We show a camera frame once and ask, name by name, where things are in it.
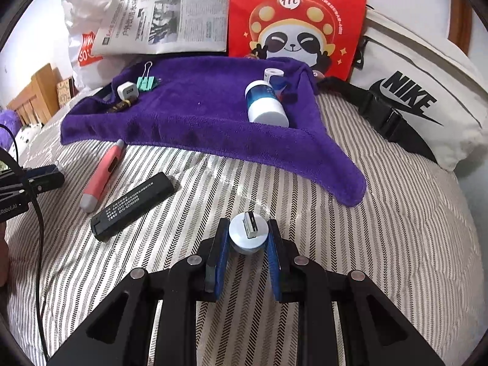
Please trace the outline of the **white round USB adapter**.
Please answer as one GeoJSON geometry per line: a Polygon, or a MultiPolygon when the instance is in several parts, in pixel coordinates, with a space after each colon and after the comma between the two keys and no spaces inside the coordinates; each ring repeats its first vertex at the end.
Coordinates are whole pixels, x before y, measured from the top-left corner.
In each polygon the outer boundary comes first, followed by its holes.
{"type": "Polygon", "coordinates": [[[243,212],[230,221],[231,245],[239,254],[255,254],[266,245],[269,228],[266,220],[254,212],[243,212]]]}

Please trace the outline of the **teal binder clip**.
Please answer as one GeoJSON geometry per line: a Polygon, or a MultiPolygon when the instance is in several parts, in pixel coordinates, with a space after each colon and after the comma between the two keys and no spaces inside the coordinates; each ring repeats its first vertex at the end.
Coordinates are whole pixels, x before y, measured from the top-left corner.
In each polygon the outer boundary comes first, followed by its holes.
{"type": "Polygon", "coordinates": [[[137,78],[136,87],[140,92],[150,92],[159,85],[158,79],[151,75],[152,66],[152,61],[145,62],[143,73],[137,78]]]}

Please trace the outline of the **pink tube with clear cap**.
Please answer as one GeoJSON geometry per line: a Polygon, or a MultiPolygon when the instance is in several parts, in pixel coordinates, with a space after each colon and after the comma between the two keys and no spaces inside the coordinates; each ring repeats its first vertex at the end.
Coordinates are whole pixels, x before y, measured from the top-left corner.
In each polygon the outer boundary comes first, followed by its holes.
{"type": "Polygon", "coordinates": [[[125,142],[119,139],[100,160],[82,192],[79,206],[84,212],[92,213],[95,210],[108,180],[121,160],[124,148],[125,142]]]}

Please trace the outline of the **wooden headboard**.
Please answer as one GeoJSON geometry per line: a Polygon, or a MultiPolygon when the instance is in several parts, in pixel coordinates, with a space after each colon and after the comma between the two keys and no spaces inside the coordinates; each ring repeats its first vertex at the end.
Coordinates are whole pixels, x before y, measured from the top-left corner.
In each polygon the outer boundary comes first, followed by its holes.
{"type": "Polygon", "coordinates": [[[30,83],[13,98],[7,109],[15,112],[24,126],[45,125],[59,110],[56,85],[59,80],[50,64],[31,76],[30,83]]]}

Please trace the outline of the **black rectangular stick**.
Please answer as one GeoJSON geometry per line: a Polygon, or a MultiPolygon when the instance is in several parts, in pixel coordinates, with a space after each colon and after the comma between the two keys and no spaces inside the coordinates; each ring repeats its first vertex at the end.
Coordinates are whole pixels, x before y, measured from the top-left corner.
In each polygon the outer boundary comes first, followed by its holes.
{"type": "Polygon", "coordinates": [[[159,172],[93,216],[91,232],[96,240],[106,242],[173,194],[173,183],[159,172]]]}

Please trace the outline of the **patterned book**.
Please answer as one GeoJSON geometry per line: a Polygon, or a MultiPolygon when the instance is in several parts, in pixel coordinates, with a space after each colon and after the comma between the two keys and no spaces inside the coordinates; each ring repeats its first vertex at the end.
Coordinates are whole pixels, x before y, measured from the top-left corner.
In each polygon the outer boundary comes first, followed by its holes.
{"type": "Polygon", "coordinates": [[[59,107],[64,107],[72,98],[78,94],[74,78],[69,77],[56,84],[56,93],[59,107]]]}

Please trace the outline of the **black and gold pen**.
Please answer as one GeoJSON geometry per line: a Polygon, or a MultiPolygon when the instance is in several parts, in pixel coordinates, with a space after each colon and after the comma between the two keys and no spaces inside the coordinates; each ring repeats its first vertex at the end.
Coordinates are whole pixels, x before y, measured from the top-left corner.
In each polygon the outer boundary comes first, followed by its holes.
{"type": "Polygon", "coordinates": [[[138,102],[139,100],[137,98],[133,100],[124,99],[114,104],[113,106],[109,107],[106,113],[122,113],[128,110],[130,107],[136,105],[138,102]]]}

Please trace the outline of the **white USB charger plug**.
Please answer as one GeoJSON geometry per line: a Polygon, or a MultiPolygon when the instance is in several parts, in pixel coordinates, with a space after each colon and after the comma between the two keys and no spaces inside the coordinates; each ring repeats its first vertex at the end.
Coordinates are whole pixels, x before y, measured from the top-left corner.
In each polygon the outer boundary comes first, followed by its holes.
{"type": "Polygon", "coordinates": [[[139,89],[133,82],[126,81],[117,86],[117,95],[122,101],[134,102],[139,98],[139,89]]]}

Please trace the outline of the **blue and white bottle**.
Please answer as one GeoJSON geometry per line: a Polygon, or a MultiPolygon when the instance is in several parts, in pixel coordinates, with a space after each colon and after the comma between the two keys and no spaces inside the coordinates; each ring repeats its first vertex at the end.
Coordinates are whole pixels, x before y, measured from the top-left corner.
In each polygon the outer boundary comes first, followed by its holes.
{"type": "Polygon", "coordinates": [[[255,80],[246,86],[245,100],[251,123],[288,127],[289,119],[275,90],[265,80],[255,80]]]}

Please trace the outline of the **purple towel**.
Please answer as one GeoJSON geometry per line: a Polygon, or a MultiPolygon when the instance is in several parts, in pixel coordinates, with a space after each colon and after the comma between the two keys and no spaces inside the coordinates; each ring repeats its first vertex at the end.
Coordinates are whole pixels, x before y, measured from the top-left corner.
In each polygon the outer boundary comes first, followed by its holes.
{"type": "Polygon", "coordinates": [[[124,140],[195,150],[287,170],[317,183],[344,206],[363,199],[366,180],[327,133],[308,65],[287,58],[185,56],[155,60],[151,74],[156,88],[123,112],[110,112],[116,93],[78,102],[61,123],[61,143],[124,140]],[[247,116],[246,86],[267,68],[282,70],[288,81],[286,128],[252,123],[247,116]]]}

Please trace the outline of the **white Miniso plastic bag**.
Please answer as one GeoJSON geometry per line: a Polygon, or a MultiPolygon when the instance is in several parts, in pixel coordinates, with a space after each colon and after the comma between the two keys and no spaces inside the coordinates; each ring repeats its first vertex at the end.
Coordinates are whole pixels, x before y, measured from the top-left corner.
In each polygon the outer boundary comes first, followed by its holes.
{"type": "Polygon", "coordinates": [[[77,90],[109,84],[127,65],[118,56],[97,56],[93,43],[112,0],[61,0],[68,30],[68,53],[77,90]]]}

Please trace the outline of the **small white tape roll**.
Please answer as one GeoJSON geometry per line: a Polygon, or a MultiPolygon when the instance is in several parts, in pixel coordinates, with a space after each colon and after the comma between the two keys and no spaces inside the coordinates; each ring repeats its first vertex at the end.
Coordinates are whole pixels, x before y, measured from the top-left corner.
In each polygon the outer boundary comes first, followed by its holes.
{"type": "Polygon", "coordinates": [[[274,90],[283,89],[286,86],[285,72],[277,68],[266,68],[263,79],[270,84],[274,90]]]}

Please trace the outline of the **folded newspaper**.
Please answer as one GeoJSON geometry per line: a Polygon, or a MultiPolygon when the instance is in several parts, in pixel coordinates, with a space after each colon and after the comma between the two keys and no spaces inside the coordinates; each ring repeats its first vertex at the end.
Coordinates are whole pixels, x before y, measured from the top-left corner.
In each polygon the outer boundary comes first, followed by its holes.
{"type": "Polygon", "coordinates": [[[225,52],[229,0],[112,0],[93,52],[160,55],[225,52]]]}

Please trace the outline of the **white Nike waist bag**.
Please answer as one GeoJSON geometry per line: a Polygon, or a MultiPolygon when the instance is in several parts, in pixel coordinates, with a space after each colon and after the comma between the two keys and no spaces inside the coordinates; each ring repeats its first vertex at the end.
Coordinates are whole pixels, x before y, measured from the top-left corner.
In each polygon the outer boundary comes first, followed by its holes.
{"type": "Polygon", "coordinates": [[[487,143],[487,83],[462,51],[369,9],[351,76],[318,81],[386,141],[452,171],[487,143]]]}

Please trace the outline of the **red panda paper bag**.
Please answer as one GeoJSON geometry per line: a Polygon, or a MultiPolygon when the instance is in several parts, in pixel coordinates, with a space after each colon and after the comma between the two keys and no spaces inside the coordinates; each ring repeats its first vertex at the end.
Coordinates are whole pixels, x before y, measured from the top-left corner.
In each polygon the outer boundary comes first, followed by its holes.
{"type": "Polygon", "coordinates": [[[229,0],[228,54],[291,58],[347,79],[366,0],[229,0]]]}

